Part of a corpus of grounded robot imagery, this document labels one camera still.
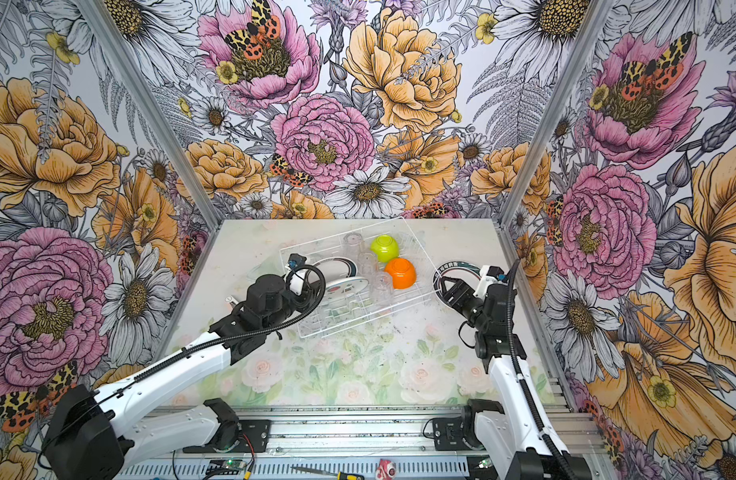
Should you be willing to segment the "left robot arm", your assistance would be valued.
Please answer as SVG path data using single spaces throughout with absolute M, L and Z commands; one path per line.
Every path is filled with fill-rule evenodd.
M 71 388 L 56 407 L 42 458 L 59 479 L 112 479 L 131 465 L 188 447 L 234 449 L 244 439 L 241 421 L 220 398 L 181 413 L 150 414 L 307 318 L 325 293 L 323 272 L 291 255 L 286 274 L 260 276 L 244 301 L 188 346 L 121 380 Z

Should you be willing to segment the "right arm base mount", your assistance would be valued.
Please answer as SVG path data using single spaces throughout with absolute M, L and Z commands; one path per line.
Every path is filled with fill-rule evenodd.
M 468 435 L 462 417 L 436 417 L 431 419 L 431 437 L 436 451 L 476 451 L 482 444 Z

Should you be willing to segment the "white wire dish rack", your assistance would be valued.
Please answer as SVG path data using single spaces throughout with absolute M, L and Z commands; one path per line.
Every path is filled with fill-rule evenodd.
M 403 218 L 311 237 L 280 249 L 282 266 L 298 254 L 323 276 L 305 280 L 323 286 L 314 313 L 298 324 L 307 338 L 331 336 L 393 314 L 413 311 L 437 296 L 437 271 L 420 234 Z

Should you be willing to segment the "green red rimmed plate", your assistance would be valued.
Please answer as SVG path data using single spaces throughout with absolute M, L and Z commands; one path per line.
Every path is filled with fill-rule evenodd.
M 479 283 L 480 267 L 463 260 L 447 261 L 441 264 L 435 271 L 433 277 L 433 286 L 435 289 L 441 289 L 444 278 L 463 280 L 471 287 L 476 287 Z

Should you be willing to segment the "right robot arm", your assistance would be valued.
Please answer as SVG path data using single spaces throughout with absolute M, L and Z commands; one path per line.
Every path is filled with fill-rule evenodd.
M 573 455 L 553 427 L 530 377 L 525 349 L 514 331 L 519 263 L 509 271 L 486 265 L 477 287 L 436 275 L 439 296 L 475 330 L 474 353 L 500 398 L 470 400 L 462 418 L 466 443 L 484 449 L 500 479 L 591 479 L 586 460 Z

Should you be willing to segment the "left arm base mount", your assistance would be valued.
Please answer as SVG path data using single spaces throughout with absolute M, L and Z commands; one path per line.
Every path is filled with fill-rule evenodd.
M 267 451 L 272 422 L 240 419 L 232 426 L 221 426 L 218 433 L 202 446 L 189 446 L 183 453 L 264 453 Z

